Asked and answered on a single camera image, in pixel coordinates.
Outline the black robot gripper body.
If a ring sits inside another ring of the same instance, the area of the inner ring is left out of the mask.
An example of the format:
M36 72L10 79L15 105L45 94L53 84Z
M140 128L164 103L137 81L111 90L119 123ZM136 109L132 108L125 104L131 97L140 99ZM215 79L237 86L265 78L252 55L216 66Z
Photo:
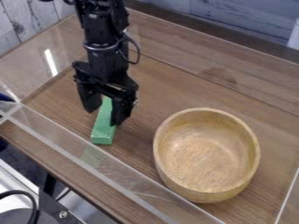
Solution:
M87 61L75 61L73 79L100 84L97 90L101 95L111 99L120 97L135 97L139 86L128 75L128 67L136 64L128 58L128 41L119 40L112 45L99 45L89 42L84 43L88 53Z

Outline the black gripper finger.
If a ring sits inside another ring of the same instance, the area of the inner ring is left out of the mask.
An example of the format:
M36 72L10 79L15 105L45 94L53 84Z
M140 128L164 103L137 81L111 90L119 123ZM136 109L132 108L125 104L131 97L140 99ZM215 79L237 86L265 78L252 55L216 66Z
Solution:
M100 84L76 80L76 85L83 108L88 113L92 113L101 106Z
M111 111L111 125L119 126L124 120L131 116L132 109L135 107L135 97L112 99L112 111Z

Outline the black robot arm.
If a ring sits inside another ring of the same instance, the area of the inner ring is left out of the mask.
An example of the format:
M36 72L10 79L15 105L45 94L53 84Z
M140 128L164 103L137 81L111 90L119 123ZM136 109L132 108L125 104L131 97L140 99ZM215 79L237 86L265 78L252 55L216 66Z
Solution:
M105 96L112 100L109 124L120 125L131 116L136 103L137 83L128 68L128 47L136 42L127 35L129 13L123 0L63 0L75 7L84 31L83 46L88 59L72 63L73 80L84 109L93 112L101 107Z

